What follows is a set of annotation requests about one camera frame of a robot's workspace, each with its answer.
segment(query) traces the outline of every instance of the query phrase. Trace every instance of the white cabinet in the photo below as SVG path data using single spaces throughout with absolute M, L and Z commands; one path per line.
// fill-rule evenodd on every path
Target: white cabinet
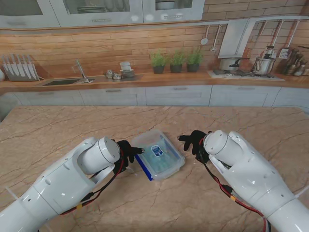
M 143 23 L 142 0 L 50 0 L 62 27 Z
M 85 105 L 146 105 L 145 88 L 80 90 Z
M 271 107 L 280 87 L 212 86 L 210 106 Z
M 283 87 L 273 104 L 274 107 L 299 107 L 309 113 L 309 89 Z
M 17 92 L 23 105 L 84 105 L 78 90 Z
M 163 0 L 143 0 L 144 22 L 201 20 L 204 3 L 205 0 L 175 0 L 174 3 Z
M 146 87 L 147 105 L 209 105 L 211 86 Z
M 14 93 L 5 93 L 0 96 L 0 121 L 17 105 L 21 105 Z
M 49 0 L 0 0 L 0 28 L 59 27 Z

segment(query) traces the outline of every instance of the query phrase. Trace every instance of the plant pot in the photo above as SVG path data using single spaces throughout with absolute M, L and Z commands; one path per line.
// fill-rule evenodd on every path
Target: plant pot
M 196 73 L 198 71 L 199 64 L 187 64 L 187 71 L 190 73 Z
M 154 74 L 161 74 L 164 71 L 164 65 L 160 65 L 160 66 L 155 66 L 153 67 L 154 69 Z
M 182 64 L 177 64 L 177 65 L 173 65 L 171 64 L 170 66 L 170 71 L 173 73 L 181 73 L 182 72 Z

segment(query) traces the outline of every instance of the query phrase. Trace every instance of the brick wall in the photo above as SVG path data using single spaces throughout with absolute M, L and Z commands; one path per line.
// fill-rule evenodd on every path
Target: brick wall
M 262 15 L 299 15 L 309 13 L 306 0 L 206 0 L 203 20 L 225 20 L 241 17 Z M 254 59 L 259 49 L 271 42 L 278 22 L 267 24 L 264 34 L 255 43 L 261 23 L 257 24 L 249 39 L 246 52 Z M 292 22 L 285 22 L 277 49 L 283 47 Z M 123 31 L 80 32 L 59 34 L 0 34 L 1 54 L 29 54 L 35 60 L 40 76 L 44 78 L 61 78 L 76 76 L 71 66 L 79 59 L 87 75 L 100 75 L 107 69 L 118 71 L 120 61 L 130 61 L 137 73 L 151 72 L 151 52 L 158 49 L 163 53 L 175 50 L 190 52 L 200 48 L 204 55 L 202 69 L 212 69 L 218 66 L 217 58 L 226 25 L 221 27 L 218 51 L 210 52 L 213 44 L 216 26 L 211 26 L 207 45 L 200 46 L 200 40 L 205 36 L 206 27 L 178 27 L 162 29 L 127 29 Z M 294 44 L 308 43 L 309 22 L 299 25 Z
M 203 20 L 224 20 L 275 15 L 308 15 L 308 0 L 205 0 Z

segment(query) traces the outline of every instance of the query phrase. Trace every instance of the green plant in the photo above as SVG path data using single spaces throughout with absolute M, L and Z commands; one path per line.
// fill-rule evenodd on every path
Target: green plant
M 188 64 L 199 64 L 202 61 L 203 55 L 200 50 L 194 50 L 187 57 Z
M 175 53 L 170 56 L 169 61 L 171 65 L 183 64 L 185 61 L 185 55 L 183 51 L 175 51 Z
M 150 58 L 151 65 L 153 67 L 166 65 L 167 57 L 165 55 L 162 55 L 160 50 L 158 50 L 157 53 L 151 53 Z

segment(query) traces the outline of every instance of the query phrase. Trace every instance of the cabinet handle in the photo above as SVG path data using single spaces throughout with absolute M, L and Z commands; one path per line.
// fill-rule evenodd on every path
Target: cabinet handle
M 179 87 L 179 88 L 173 88 L 173 90 L 186 90 L 188 89 L 187 87 Z
M 121 89 L 108 89 L 105 92 L 107 92 L 107 93 L 121 92 Z
M 164 16 L 163 18 L 182 18 L 183 16 L 182 15 L 167 15 L 167 16 Z
M 111 18 L 103 18 L 103 19 L 93 19 L 93 23 L 99 23 L 99 22 L 111 22 Z
M 254 90 L 255 88 L 254 87 L 239 87 L 238 89 L 241 89 L 241 90 Z
M 8 25 L 11 25 L 11 26 L 24 26 L 26 25 L 25 22 L 6 22 Z
M 38 95 L 53 95 L 54 92 L 39 92 Z

